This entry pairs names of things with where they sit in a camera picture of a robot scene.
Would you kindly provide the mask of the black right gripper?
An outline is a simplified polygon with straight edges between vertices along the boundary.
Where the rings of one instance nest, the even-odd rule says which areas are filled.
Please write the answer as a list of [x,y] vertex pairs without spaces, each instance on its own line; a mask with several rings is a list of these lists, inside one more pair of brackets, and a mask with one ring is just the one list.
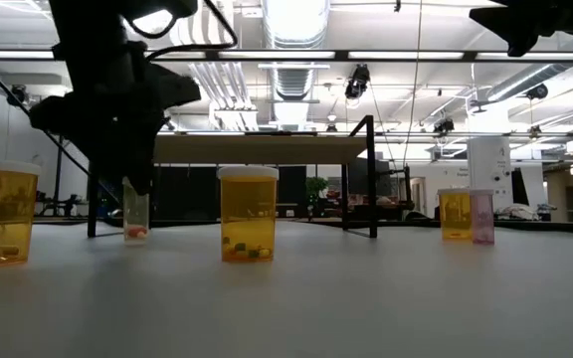
[[573,36],[573,0],[510,0],[507,7],[473,8],[469,17],[487,29],[504,29],[511,22],[510,10],[537,36],[555,32]]

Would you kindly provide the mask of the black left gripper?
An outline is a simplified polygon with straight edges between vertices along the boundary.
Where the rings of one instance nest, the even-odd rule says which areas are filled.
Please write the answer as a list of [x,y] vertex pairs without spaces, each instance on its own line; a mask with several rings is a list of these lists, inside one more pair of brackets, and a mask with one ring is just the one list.
[[144,59],[142,46],[126,53],[135,79],[112,89],[97,84],[49,96],[30,109],[33,128],[64,136],[103,178],[127,178],[138,195],[151,192],[155,139],[167,122],[164,111],[201,98],[198,84]]

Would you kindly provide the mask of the clear medicine bottle white cap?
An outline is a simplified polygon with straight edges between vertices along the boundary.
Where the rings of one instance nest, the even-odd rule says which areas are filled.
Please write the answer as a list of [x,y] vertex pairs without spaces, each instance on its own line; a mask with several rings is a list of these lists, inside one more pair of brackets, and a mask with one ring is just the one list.
[[149,195],[139,195],[127,177],[122,179],[123,187],[123,236],[128,246],[146,243],[149,235]]

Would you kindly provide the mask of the pink medicine bottle white cap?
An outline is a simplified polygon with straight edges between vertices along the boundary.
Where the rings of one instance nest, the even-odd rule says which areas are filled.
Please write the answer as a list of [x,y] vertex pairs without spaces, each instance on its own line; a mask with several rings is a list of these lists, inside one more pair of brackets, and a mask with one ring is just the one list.
[[472,239],[474,244],[494,244],[494,209],[491,190],[471,190]]

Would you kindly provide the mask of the black partition panel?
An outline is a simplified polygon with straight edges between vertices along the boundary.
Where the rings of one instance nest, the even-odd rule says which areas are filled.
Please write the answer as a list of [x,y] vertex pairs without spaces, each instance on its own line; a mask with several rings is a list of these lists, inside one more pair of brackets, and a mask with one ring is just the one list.
[[[161,166],[152,193],[154,221],[216,221],[220,218],[220,180],[216,166]],[[281,166],[277,214],[306,216],[306,167]]]

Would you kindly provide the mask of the white room pillar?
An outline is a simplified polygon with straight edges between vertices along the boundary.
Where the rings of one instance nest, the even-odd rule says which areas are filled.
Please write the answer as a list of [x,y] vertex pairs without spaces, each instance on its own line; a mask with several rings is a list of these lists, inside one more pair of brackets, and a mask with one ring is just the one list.
[[510,147],[507,137],[474,137],[468,140],[470,187],[490,190],[493,207],[503,209],[513,204]]

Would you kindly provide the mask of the green background potted plant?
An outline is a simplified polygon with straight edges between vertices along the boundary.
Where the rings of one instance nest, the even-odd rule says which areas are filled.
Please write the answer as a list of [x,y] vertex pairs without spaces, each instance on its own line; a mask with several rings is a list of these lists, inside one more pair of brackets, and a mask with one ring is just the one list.
[[321,177],[307,177],[305,179],[306,197],[318,198],[319,194],[324,191],[328,186],[326,179]]

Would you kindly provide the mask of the wooden shelf with black frame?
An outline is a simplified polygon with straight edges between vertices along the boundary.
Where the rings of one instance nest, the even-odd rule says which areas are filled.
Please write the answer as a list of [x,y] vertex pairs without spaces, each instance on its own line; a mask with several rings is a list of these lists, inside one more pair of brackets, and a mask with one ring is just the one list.
[[181,132],[163,135],[154,145],[155,164],[323,164],[341,167],[341,228],[350,230],[347,217],[347,166],[367,153],[367,238],[378,235],[376,209],[374,117],[364,116],[347,135],[338,132]]

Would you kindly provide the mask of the black aluminium rig frame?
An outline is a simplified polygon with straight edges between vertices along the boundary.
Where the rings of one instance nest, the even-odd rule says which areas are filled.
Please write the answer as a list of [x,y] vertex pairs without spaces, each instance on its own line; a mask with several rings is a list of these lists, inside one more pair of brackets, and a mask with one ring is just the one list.
[[[171,51],[158,52],[145,51],[145,59],[153,63],[266,63],[266,64],[314,64],[328,65],[330,63],[385,63],[385,64],[528,64],[528,65],[573,65],[573,52],[533,52],[525,54],[521,58],[511,58],[507,54],[500,52],[447,52],[447,51],[348,51],[348,50],[223,50],[223,49],[189,49],[193,51]],[[61,58],[55,58],[53,50],[1,50],[0,62],[47,62],[47,61],[64,61]],[[573,134],[562,134],[560,132],[516,132],[506,130],[497,130],[495,132],[478,131],[478,132],[450,132],[444,134],[399,134],[403,138],[410,137],[573,137]]]

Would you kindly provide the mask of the silver ceiling duct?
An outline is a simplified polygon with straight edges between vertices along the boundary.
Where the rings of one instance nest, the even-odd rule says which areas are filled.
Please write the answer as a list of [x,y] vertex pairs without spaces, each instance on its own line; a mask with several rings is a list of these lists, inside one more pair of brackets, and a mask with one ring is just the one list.
[[[319,50],[323,47],[330,0],[262,0],[266,45],[278,50]],[[314,70],[271,70],[281,99],[301,100],[310,92]]]

